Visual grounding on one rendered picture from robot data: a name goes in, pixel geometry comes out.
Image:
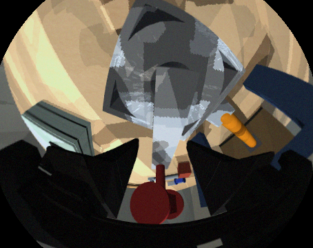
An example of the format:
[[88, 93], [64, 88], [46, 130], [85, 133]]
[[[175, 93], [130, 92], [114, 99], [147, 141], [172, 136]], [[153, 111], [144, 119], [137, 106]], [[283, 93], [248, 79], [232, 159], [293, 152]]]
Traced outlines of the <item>grey metal rod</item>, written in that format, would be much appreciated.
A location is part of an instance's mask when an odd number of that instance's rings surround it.
[[[167, 179], [173, 179], [173, 178], [178, 178], [178, 174], [171, 174], [171, 176], [165, 176], [165, 180]], [[149, 177], [148, 179], [150, 182], [157, 181], [156, 177]]]

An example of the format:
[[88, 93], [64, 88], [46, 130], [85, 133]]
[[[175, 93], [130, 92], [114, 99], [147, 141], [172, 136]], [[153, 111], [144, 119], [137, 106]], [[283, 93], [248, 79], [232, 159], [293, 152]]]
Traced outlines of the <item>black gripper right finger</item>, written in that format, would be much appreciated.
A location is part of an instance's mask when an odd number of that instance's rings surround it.
[[186, 150], [211, 217], [225, 212], [226, 203], [236, 195], [251, 172], [270, 164], [275, 154], [270, 151], [236, 159], [194, 141], [188, 141]]

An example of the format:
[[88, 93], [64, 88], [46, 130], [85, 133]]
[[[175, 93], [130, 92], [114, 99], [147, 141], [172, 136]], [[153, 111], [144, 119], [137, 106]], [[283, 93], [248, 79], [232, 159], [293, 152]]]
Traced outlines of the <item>white and blue crank handle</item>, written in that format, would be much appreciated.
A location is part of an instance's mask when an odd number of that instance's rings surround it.
[[181, 183], [186, 183], [186, 179], [185, 178], [186, 177], [179, 178], [179, 179], [174, 178], [174, 181], [168, 182], [168, 185], [178, 185], [178, 184], [181, 184]]

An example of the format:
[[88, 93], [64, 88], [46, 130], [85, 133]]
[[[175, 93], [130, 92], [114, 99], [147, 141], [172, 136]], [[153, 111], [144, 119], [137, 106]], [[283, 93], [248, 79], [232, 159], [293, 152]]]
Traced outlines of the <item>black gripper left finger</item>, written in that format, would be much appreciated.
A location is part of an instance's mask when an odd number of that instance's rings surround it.
[[55, 171], [90, 184], [107, 216], [116, 220], [137, 159], [138, 145], [135, 138], [95, 156], [55, 146], [47, 146], [46, 152]]

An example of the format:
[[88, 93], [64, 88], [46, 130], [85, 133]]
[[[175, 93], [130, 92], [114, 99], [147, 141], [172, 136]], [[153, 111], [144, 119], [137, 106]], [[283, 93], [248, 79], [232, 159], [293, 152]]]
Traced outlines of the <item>clear-panelled rack with blue frame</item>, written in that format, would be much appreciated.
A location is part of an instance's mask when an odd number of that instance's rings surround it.
[[[273, 107], [273, 104], [270, 104], [269, 102], [267, 102], [267, 100], [263, 100], [261, 97], [259, 97], [259, 99], [261, 99], [261, 104], [263, 105], [263, 109], [267, 110], [267, 112], [269, 112], [270, 114], [272, 114], [275, 118], [278, 119], [278, 122], [281, 122], [281, 124], [284, 125], [284, 127], [286, 127], [287, 130], [291, 130], [292, 135], [297, 135], [298, 132], [301, 131], [301, 128], [298, 127], [297, 123], [292, 122], [292, 119], [289, 118], [289, 116], [286, 116], [283, 111], [278, 110], [277, 108], [275, 108], [275, 106]], [[209, 143], [211, 148], [214, 149], [214, 151], [216, 152], [220, 152], [221, 154], [223, 154], [222, 149], [214, 144]]]

